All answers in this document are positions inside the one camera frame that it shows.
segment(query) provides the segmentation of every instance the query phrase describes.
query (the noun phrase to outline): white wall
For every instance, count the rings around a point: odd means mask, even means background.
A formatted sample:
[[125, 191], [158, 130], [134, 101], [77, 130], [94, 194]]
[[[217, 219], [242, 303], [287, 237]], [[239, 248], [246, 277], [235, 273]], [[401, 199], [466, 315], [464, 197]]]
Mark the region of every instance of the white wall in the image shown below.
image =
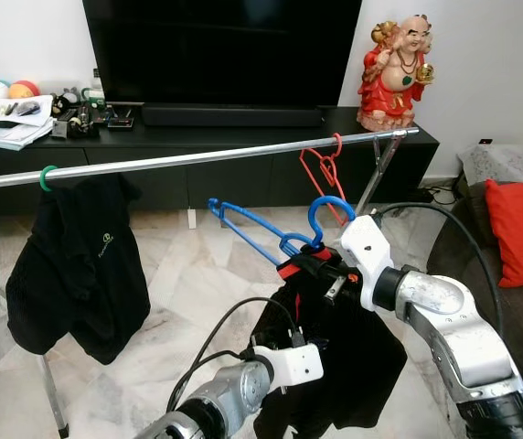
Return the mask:
[[[436, 82], [416, 103], [416, 122], [441, 142], [427, 176], [456, 175], [456, 152], [482, 137], [523, 144], [520, 0], [363, 0], [339, 105], [358, 105], [371, 28], [413, 14], [428, 15], [434, 33]], [[94, 67], [81, 0], [0, 0], [0, 79], [52, 91], [88, 85]]]
[[434, 40], [427, 56], [435, 83], [416, 102], [416, 122], [441, 146], [427, 177], [453, 176], [456, 152], [481, 138], [523, 145], [523, 2], [518, 0], [363, 0], [339, 105], [358, 105], [371, 29], [426, 14]]

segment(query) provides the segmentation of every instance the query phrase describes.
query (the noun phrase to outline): red hanger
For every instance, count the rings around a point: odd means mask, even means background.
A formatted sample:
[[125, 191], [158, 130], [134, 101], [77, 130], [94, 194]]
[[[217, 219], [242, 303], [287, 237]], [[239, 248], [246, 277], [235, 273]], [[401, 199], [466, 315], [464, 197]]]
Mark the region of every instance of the red hanger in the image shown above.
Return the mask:
[[[310, 170], [310, 167], [306, 164], [304, 161], [304, 153], [308, 151], [309, 153], [314, 154], [318, 160], [319, 160], [319, 167], [320, 170], [323, 171], [323, 175], [326, 178], [326, 182], [329, 184], [330, 187], [336, 187], [338, 190], [338, 195], [345, 199], [345, 194], [343, 193], [343, 188], [341, 187], [341, 184], [339, 183], [337, 177], [336, 177], [336, 165], [335, 165], [335, 158], [338, 157], [341, 154], [341, 149], [343, 149], [343, 140], [341, 139], [341, 134], [334, 133], [333, 137], [336, 138], [338, 141], [338, 148], [336, 149], [336, 152], [331, 155], [321, 155], [320, 153], [316, 152], [313, 148], [306, 148], [303, 149], [300, 152], [300, 162], [302, 163], [302, 166], [304, 166], [304, 169], [306, 170], [306, 174], [310, 177], [311, 181], [316, 187], [316, 190], [318, 193], [323, 197], [325, 195], [325, 192], [322, 188], [318, 185], [318, 182], [316, 181], [315, 176], [313, 176], [312, 171]], [[333, 215], [335, 215], [336, 221], [339, 223], [339, 225], [344, 226], [345, 223], [347, 223], [348, 219], [341, 219], [338, 213], [336, 213], [335, 208], [331, 205], [327, 205], [328, 208], [333, 212]]]

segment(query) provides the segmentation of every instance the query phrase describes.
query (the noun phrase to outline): black garment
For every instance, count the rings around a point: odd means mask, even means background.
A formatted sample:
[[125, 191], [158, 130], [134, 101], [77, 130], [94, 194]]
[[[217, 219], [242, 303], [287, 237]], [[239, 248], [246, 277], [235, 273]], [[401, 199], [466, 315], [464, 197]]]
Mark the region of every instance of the black garment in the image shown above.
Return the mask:
[[[327, 262], [337, 265], [340, 256], [330, 253]], [[360, 280], [330, 306], [323, 295], [332, 280], [316, 279], [305, 270], [285, 271], [290, 274], [286, 284], [272, 299], [286, 306], [294, 319], [298, 316], [304, 338], [322, 349], [325, 375], [288, 388], [285, 395], [280, 390], [268, 395], [254, 422], [257, 437], [283, 437], [288, 425], [298, 432], [294, 437], [301, 439], [322, 436], [331, 423], [339, 429], [373, 427], [406, 362], [403, 345], [377, 314], [361, 307]], [[283, 313], [268, 304], [252, 334], [261, 333], [261, 337], [256, 335], [259, 344], [272, 340], [276, 347], [287, 348], [288, 328]]]
[[140, 195], [120, 175], [43, 193], [6, 287], [18, 345], [44, 354], [70, 332], [103, 364], [123, 350], [150, 311], [127, 213]]

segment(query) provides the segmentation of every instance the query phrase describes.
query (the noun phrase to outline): papers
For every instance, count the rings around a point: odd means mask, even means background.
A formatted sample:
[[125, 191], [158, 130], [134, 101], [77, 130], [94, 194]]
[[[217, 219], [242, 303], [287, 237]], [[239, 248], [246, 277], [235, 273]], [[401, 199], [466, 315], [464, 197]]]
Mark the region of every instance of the papers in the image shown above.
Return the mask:
[[29, 114], [27, 116], [18, 116], [13, 112], [9, 116], [1, 114], [0, 122], [19, 123], [12, 128], [0, 128], [0, 148], [19, 151], [26, 145], [30, 145], [39, 137], [52, 131], [54, 119], [50, 117], [52, 108], [52, 96], [36, 96], [25, 99], [0, 99], [0, 109], [15, 102], [18, 105], [21, 102], [36, 101], [40, 105], [38, 114]]
[[[5, 116], [1, 112], [2, 107], [17, 103], [18, 105], [22, 102], [37, 102], [40, 106], [40, 112], [38, 114], [29, 114], [27, 116], [18, 116], [16, 110], [14, 110], [9, 116]], [[0, 99], [0, 122], [13, 122], [22, 123], [24, 125], [42, 126], [44, 125], [50, 112], [52, 110], [52, 96], [35, 96], [33, 98], [22, 98], [22, 99]]]

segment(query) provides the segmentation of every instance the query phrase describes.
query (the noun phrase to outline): logo on jacket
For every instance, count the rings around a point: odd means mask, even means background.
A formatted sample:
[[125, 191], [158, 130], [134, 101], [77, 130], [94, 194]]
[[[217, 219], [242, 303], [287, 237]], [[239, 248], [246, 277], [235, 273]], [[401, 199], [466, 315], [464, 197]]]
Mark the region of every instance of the logo on jacket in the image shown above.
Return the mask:
[[113, 236], [110, 235], [109, 233], [105, 233], [103, 235], [103, 242], [104, 242], [103, 249], [99, 253], [100, 258], [103, 256], [103, 254], [105, 254], [105, 251], [107, 250], [107, 246], [111, 243], [111, 241], [113, 241]]

